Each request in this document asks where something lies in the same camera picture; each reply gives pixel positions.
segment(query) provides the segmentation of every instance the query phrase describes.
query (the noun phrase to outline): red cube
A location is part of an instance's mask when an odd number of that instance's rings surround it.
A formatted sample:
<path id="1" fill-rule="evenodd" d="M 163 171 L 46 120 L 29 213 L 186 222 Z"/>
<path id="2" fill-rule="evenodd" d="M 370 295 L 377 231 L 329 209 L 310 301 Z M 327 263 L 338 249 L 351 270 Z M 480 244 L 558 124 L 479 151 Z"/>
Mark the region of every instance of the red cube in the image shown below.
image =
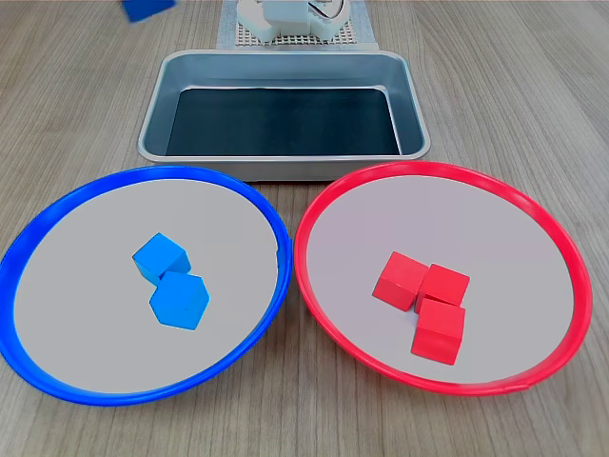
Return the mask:
<path id="1" fill-rule="evenodd" d="M 412 306 L 422 279 L 429 268 L 398 252 L 393 252 L 372 296 L 383 300 L 392 307 L 408 311 Z"/>
<path id="2" fill-rule="evenodd" d="M 422 280 L 415 312 L 421 311 L 422 301 L 425 298 L 460 307 L 467 286 L 469 286 L 469 276 L 432 264 Z"/>
<path id="3" fill-rule="evenodd" d="M 455 365 L 465 325 L 465 308 L 424 298 L 410 351 L 420 357 Z"/>

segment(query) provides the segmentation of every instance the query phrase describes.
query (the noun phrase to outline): black tray bottom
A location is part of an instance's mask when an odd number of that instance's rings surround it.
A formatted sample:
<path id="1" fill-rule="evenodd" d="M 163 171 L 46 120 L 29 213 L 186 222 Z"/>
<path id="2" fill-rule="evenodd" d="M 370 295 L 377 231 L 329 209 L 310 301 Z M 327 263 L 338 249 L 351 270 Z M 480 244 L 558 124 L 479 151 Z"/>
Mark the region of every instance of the black tray bottom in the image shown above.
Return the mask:
<path id="1" fill-rule="evenodd" d="M 398 155 L 375 89 L 188 89 L 170 156 Z"/>

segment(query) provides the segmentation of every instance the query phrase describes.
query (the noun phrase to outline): table surface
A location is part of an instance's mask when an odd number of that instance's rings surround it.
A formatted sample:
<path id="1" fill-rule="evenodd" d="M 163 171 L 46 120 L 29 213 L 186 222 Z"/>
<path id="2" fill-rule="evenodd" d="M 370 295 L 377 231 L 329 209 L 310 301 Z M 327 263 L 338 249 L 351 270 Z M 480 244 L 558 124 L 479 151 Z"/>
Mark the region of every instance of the table surface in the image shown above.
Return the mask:
<path id="1" fill-rule="evenodd" d="M 221 4 L 130 26 L 117 2 L 0 2 L 0 249 L 45 206 L 147 163 L 135 144 L 161 60 L 213 49 Z M 609 455 L 609 3 L 374 2 L 410 63 L 426 160 L 495 176 L 571 233 L 595 292 L 578 355 L 524 393 L 456 398 L 357 363 L 292 284 L 235 366 L 174 398 L 82 407 L 0 362 L 0 455 Z M 291 234 L 323 185 L 256 186 Z"/>

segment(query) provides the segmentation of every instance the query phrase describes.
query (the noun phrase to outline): plate rim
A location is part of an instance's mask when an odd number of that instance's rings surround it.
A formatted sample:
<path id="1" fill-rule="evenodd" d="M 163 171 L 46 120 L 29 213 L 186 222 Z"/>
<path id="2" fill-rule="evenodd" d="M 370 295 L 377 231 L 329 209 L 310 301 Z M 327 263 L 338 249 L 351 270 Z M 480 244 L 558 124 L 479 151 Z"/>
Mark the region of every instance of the plate rim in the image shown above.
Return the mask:
<path id="1" fill-rule="evenodd" d="M 211 367 L 165 387 L 133 393 L 102 393 L 70 386 L 39 368 L 21 345 L 14 324 L 16 291 L 31 255 L 53 227 L 74 209 L 104 193 L 163 179 L 185 179 L 233 190 L 254 205 L 271 225 L 277 241 L 278 277 L 273 297 L 256 327 L 229 354 Z M 51 203 L 17 235 L 0 262 L 0 353 L 28 384 L 48 395 L 76 404 L 121 407 L 161 400 L 218 375 L 246 354 L 265 334 L 279 313 L 287 294 L 293 266 L 292 244 L 277 210 L 252 186 L 212 169 L 189 166 L 149 166 L 126 169 L 91 181 Z"/>
<path id="2" fill-rule="evenodd" d="M 334 327 L 317 301 L 308 277 L 306 252 L 311 231 L 325 209 L 350 190 L 372 181 L 407 175 L 445 178 L 488 191 L 524 211 L 550 236 L 569 271 L 574 309 L 569 328 L 548 357 L 526 371 L 497 381 L 478 384 L 447 383 L 397 370 L 358 348 Z M 394 162 L 375 165 L 349 173 L 329 185 L 313 200 L 296 230 L 294 268 L 299 289 L 308 308 L 341 348 L 364 365 L 389 378 L 436 393 L 488 396 L 528 389 L 555 374 L 571 360 L 580 349 L 592 319 L 593 290 L 590 275 L 576 244 L 559 222 L 537 202 L 508 184 L 472 169 L 441 162 Z"/>

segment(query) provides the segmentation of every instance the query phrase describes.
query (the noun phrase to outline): wooden block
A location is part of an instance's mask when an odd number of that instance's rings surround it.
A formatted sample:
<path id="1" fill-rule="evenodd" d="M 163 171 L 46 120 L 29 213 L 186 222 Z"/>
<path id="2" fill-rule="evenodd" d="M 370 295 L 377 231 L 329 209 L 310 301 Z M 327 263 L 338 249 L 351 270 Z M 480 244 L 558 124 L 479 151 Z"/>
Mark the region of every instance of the wooden block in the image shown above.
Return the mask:
<path id="1" fill-rule="evenodd" d="M 175 6 L 175 0 L 123 0 L 129 22 L 140 22 Z"/>
<path id="2" fill-rule="evenodd" d="M 422 280 L 415 312 L 420 312 L 425 298 L 460 307 L 469 286 L 469 276 L 432 264 Z"/>
<path id="3" fill-rule="evenodd" d="M 133 254 L 135 265 L 146 279 L 159 286 L 167 271 L 188 273 L 190 262 L 187 252 L 162 233 L 154 235 Z"/>
<path id="4" fill-rule="evenodd" d="M 464 326 L 464 308 L 425 298 L 422 300 L 411 352 L 436 362 L 455 365 Z"/>
<path id="5" fill-rule="evenodd" d="M 166 326 L 194 330 L 209 303 L 209 294 L 199 276 L 168 271 L 150 298 L 159 322 Z"/>
<path id="6" fill-rule="evenodd" d="M 428 267 L 398 252 L 393 252 L 384 267 L 372 296 L 408 311 L 417 297 Z"/>

